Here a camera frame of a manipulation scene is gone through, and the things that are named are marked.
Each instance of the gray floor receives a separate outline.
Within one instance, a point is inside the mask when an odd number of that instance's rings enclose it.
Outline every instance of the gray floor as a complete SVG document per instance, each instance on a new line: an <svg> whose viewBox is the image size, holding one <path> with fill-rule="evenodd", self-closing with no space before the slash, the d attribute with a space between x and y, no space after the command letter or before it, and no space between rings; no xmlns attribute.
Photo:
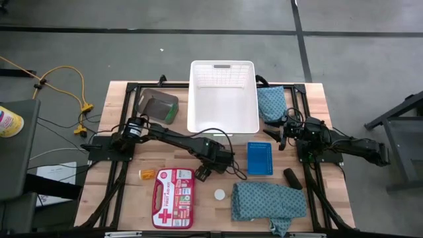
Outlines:
<svg viewBox="0 0 423 238"><path fill-rule="evenodd" d="M297 0L304 30L422 32L423 2L417 0ZM0 24L110 28L185 28L295 30L286 0L12 0L11 14ZM58 65L80 69L86 98L101 113L111 80L187 80L193 60L251 60L269 81L304 82L296 36L224 36L160 34L56 34L1 32L0 55L38 71ZM363 124L423 89L423 38L306 37L313 82L323 83L332 123L347 134L387 141L378 128ZM0 67L10 67L0 62ZM80 79L63 70L48 78L59 88L81 94ZM0 79L0 101L28 99L28 79ZM40 116L70 125L76 122L76 100L43 89ZM71 129L54 128L74 143ZM37 128L33 155L72 147ZM423 192L388 195L385 187L400 180L395 166L379 168L344 156L348 192L356 225L364 231L421 236ZM77 160L77 151L52 153L31 166Z"/></svg>

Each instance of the white basket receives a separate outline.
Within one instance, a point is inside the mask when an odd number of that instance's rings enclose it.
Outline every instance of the white basket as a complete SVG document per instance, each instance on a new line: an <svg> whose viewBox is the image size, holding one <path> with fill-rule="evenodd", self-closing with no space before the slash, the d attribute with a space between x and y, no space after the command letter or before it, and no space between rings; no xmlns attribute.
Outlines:
<svg viewBox="0 0 423 238"><path fill-rule="evenodd" d="M254 64L251 61L193 61L188 93L189 132L218 128L233 145L246 144L259 130ZM228 144L221 132L202 136Z"/></svg>

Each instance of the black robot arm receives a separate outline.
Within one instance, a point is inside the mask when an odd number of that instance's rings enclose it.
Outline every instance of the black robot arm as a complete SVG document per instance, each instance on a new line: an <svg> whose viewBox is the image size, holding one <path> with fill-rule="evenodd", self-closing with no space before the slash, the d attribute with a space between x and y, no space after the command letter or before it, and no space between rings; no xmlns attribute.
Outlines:
<svg viewBox="0 0 423 238"><path fill-rule="evenodd" d="M290 116L288 112L288 110L285 112L281 120L266 123L279 128L280 131L264 130L266 134L281 143L279 150L284 150L288 138L292 138L304 141L307 152L314 156L321 155L325 150L331 150L336 153L363 157L369 163L377 166L385 166L390 163L387 148L383 143L339 134L328 129L324 121L314 117L308 117L302 122Z"/></svg>
<svg viewBox="0 0 423 238"><path fill-rule="evenodd" d="M142 129L148 130L144 136L141 135ZM189 154L197 157L203 164L196 170L195 177L202 182L212 171L222 174L228 166L233 164L234 153L220 143L204 137L184 136L160 124L149 123L142 117L129 118L122 132L112 134L111 147L124 152L135 143L145 143L150 140L158 140L185 149Z"/></svg>

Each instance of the wooden tabletop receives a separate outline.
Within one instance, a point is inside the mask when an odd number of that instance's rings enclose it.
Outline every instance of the wooden tabletop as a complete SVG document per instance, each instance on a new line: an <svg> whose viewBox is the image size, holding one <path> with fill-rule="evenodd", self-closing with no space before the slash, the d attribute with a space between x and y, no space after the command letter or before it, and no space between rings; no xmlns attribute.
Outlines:
<svg viewBox="0 0 423 238"><path fill-rule="evenodd" d="M109 130L119 124L122 105L127 81L111 81L106 101L104 104L100 126L98 130ZM310 113L312 116L324 120L330 128L330 116L328 106L323 91L323 85L320 83L306 83L307 99ZM186 129L186 115L188 108L188 89L155 89L179 98L179 111L174 122L171 125L164 125L171 130L182 134L189 134ZM291 93L286 91L286 101L288 107L292 106ZM272 144L273 154L273 175L272 176L249 176L249 181L265 181L275 184L284 184L288 182L284 178L283 170L293 169L300 183L305 187L303 167L297 160L296 150L290 145L286 145L284 151L278 151L278 144L269 136L262 132L264 124L260 121L260 131L253 141L267 141ZM245 145L234 146L235 160L240 168L246 172L247 152ZM88 219L100 204L106 191L106 184L110 170L111 162L104 161L97 163L87 174L83 194L79 203L79 209L75 225L80 225ZM132 162L128 169L124 198L122 201L122 211L120 214L119 230L156 230L151 222L151 204L153 195L154 180L140 180L138 171L140 169L162 168L191 168L196 170L201 165L200 160L191 156L185 150L172 145L167 145L159 141L149 141L142 145L136 145ZM333 164L323 163L321 165L323 181L327 198L344 221L352 226L354 220L352 217L350 201L341 170ZM194 201L194 225L190 231L269 231L267 219L256 219L254 221L231 221L231 193L235 182L240 179L235 175L219 175L213 172L205 182L198 181L195 185ZM214 198L216 189L223 189L226 193L225 199L217 201ZM319 221L322 225L323 215L319 200L315 197ZM111 202L108 215L108 223L111 222L112 212L114 211L114 202ZM289 228L289 231L312 231L311 217L307 209L307 217L295 218Z"/></svg>

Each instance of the white bottle cap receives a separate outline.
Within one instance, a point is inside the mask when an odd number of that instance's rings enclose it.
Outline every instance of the white bottle cap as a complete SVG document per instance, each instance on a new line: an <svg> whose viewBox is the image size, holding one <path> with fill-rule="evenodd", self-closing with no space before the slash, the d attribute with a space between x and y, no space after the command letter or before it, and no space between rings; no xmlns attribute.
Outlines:
<svg viewBox="0 0 423 238"><path fill-rule="evenodd" d="M214 198L216 198L216 200L223 200L225 198L225 191L223 191L222 189L217 189L214 192Z"/></svg>

